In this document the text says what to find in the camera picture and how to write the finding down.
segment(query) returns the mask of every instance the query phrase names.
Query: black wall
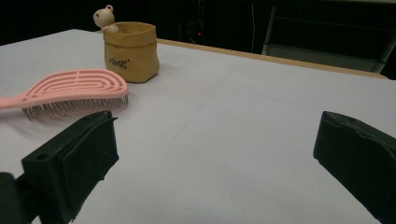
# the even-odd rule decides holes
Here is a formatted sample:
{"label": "black wall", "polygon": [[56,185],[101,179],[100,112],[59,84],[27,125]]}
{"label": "black wall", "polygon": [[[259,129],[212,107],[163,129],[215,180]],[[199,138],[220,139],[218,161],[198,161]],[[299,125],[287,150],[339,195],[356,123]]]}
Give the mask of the black wall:
{"label": "black wall", "polygon": [[[92,14],[114,7],[116,21],[157,26],[159,38],[261,53],[272,5],[278,5],[272,43],[351,56],[378,57],[396,30],[395,5],[323,4],[323,1],[261,0],[6,1],[0,14],[0,45],[68,29],[99,30]],[[352,26],[335,26],[327,22]],[[359,27],[373,27],[366,30]],[[396,50],[383,75],[396,79]]]}

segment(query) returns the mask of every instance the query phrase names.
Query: table surface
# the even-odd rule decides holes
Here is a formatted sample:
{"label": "table surface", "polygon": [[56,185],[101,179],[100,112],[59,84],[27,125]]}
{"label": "table surface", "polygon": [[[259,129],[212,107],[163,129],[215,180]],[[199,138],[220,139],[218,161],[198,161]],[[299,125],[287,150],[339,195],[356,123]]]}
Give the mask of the table surface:
{"label": "table surface", "polygon": [[[313,148],[323,111],[396,136],[395,81],[165,42],[158,75],[128,84],[130,104],[114,113],[120,160],[74,223],[379,223]],[[1,46],[0,95],[79,68],[105,68],[100,34]],[[77,119],[1,110],[0,171],[21,175],[21,159]]]}

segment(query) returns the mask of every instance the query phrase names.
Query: white bear toy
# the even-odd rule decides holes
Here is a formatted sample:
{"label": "white bear toy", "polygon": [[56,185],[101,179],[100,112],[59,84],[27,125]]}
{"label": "white bear toy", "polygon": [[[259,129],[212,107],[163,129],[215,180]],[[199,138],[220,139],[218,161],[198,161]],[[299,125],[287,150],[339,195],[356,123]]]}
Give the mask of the white bear toy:
{"label": "white bear toy", "polygon": [[97,10],[93,13],[93,20],[97,26],[101,28],[101,33],[109,30],[118,32],[119,27],[114,24],[113,6],[107,5],[105,8]]}

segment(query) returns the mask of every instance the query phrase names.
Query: wooden table edge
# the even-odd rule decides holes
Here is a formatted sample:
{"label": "wooden table edge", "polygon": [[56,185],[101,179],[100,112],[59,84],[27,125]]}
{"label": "wooden table edge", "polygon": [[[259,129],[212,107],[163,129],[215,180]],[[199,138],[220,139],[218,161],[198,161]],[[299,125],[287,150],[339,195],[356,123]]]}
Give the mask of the wooden table edge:
{"label": "wooden table edge", "polygon": [[178,42],[178,41],[174,41],[174,40],[167,40],[167,39],[160,39],[160,38],[157,38],[157,42],[160,44],[165,44],[165,45],[177,46],[177,47],[182,47],[182,48],[187,48],[187,49],[205,50],[205,51],[210,51],[210,52],[245,57],[245,58],[249,58],[249,59],[267,61],[267,62],[271,62],[271,63],[289,64],[289,65],[295,65],[295,66],[300,66],[300,67],[313,68],[313,69],[319,69],[319,70],[325,70],[325,71],[331,71],[331,72],[337,72],[337,73],[345,73],[345,74],[356,75],[356,76],[376,77],[376,78],[388,79],[387,77],[382,76],[377,73],[371,73],[371,72],[342,68],[342,67],[335,67],[335,66],[330,66],[330,65],[325,65],[325,64],[307,63],[307,62],[295,61],[295,60],[291,60],[291,59],[283,59],[283,58],[248,53],[248,52],[231,50],[231,49],[220,49],[220,48],[214,48],[214,47],[209,47],[209,46],[196,45],[196,44],[190,44],[190,43],[184,43],[184,42]]}

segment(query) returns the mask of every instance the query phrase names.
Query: bear ear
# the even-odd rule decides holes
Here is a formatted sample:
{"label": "bear ear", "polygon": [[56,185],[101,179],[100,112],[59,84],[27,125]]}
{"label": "bear ear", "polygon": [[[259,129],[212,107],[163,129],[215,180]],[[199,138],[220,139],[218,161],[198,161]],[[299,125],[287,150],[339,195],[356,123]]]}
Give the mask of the bear ear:
{"label": "bear ear", "polygon": [[107,5],[106,9],[110,10],[111,12],[113,12],[113,6],[111,6],[111,5]]}

